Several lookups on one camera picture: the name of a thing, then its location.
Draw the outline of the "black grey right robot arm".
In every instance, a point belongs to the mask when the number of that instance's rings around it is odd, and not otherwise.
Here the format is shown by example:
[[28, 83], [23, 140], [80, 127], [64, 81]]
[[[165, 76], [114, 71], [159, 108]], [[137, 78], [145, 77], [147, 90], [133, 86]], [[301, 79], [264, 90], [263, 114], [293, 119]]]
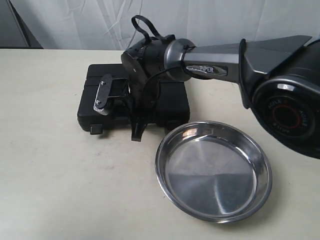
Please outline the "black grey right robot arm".
[[320, 42], [308, 35], [210, 46], [154, 36], [120, 59], [140, 111], [154, 107], [160, 79], [235, 83], [243, 107], [270, 135], [299, 154], [320, 156]]

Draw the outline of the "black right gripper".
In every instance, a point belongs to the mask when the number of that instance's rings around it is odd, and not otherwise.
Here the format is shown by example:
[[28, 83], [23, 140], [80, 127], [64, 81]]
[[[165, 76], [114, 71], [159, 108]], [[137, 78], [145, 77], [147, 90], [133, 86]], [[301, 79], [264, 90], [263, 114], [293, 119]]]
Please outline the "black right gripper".
[[131, 140], [139, 142], [153, 121], [160, 96], [160, 42], [139, 41], [127, 48], [120, 59], [129, 75]]

